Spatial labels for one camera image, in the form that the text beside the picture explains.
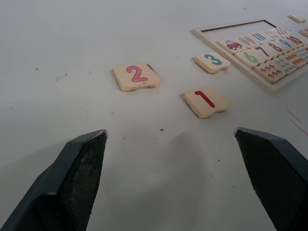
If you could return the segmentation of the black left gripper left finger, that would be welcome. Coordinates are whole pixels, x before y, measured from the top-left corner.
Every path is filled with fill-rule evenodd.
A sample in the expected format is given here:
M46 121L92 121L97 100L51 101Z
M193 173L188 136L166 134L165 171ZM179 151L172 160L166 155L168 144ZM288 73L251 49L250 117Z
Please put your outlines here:
M108 133L69 141L33 182L3 231L85 231L100 184Z

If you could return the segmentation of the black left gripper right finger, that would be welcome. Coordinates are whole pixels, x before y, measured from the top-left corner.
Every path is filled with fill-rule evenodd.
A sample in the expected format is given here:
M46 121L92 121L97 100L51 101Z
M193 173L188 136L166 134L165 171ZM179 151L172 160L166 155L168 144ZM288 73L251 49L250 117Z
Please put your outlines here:
M286 139L237 128L252 187L278 231L308 229L308 161Z

